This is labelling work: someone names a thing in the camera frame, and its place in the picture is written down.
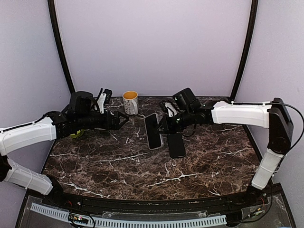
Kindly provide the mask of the silver edged smartphone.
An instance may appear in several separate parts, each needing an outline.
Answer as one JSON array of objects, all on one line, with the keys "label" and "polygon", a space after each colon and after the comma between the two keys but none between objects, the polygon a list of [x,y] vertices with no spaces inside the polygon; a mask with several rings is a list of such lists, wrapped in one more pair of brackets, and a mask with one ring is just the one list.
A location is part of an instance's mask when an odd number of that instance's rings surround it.
[{"label": "silver edged smartphone", "polygon": [[151,115],[146,116],[144,119],[145,130],[146,130],[148,142],[162,140],[162,136],[159,133],[154,132],[154,127],[156,124],[156,117],[159,118],[158,114],[153,113]]}]

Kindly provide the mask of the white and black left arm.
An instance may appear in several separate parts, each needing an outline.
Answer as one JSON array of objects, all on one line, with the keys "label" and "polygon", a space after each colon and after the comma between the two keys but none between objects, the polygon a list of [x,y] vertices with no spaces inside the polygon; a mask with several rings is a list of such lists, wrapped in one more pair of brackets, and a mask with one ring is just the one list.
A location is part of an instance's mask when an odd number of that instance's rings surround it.
[{"label": "white and black left arm", "polygon": [[101,89],[99,95],[78,91],[71,94],[63,111],[50,111],[40,119],[0,130],[0,180],[25,189],[34,190],[57,207],[67,203],[67,196],[55,178],[39,174],[8,158],[8,154],[20,148],[40,142],[53,141],[78,134],[84,130],[119,130],[129,117],[119,111],[108,111],[112,91]]}]

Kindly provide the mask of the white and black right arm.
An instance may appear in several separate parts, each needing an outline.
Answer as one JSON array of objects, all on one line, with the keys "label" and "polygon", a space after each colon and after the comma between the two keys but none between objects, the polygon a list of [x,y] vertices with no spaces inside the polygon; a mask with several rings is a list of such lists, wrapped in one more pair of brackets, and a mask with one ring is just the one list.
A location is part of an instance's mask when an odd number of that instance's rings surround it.
[{"label": "white and black right arm", "polygon": [[269,130],[269,142],[261,163],[251,181],[251,188],[242,196],[247,206],[253,206],[261,198],[261,192],[279,169],[292,143],[294,124],[288,113],[288,104],[274,98],[270,102],[238,103],[208,100],[201,104],[190,88],[173,95],[175,104],[161,104],[163,118],[152,123],[152,132],[160,134],[181,133],[190,125],[239,124],[253,125]]}]

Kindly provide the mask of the clear magsafe phone case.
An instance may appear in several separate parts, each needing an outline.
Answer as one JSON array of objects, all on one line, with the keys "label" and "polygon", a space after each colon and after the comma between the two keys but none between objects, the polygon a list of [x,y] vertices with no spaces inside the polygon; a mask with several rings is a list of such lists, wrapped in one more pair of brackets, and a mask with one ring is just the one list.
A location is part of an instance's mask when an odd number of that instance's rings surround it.
[{"label": "clear magsafe phone case", "polygon": [[151,141],[148,142],[148,146],[150,150],[157,150],[159,148],[161,148],[164,145],[163,141]]}]

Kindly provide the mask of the black phone case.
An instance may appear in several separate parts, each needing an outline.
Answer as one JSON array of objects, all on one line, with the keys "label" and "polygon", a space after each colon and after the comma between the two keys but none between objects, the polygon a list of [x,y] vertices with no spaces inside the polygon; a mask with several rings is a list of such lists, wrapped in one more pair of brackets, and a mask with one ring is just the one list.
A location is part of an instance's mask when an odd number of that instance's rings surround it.
[{"label": "black phone case", "polygon": [[183,158],[186,156],[186,150],[181,133],[168,134],[169,154],[172,159]]}]

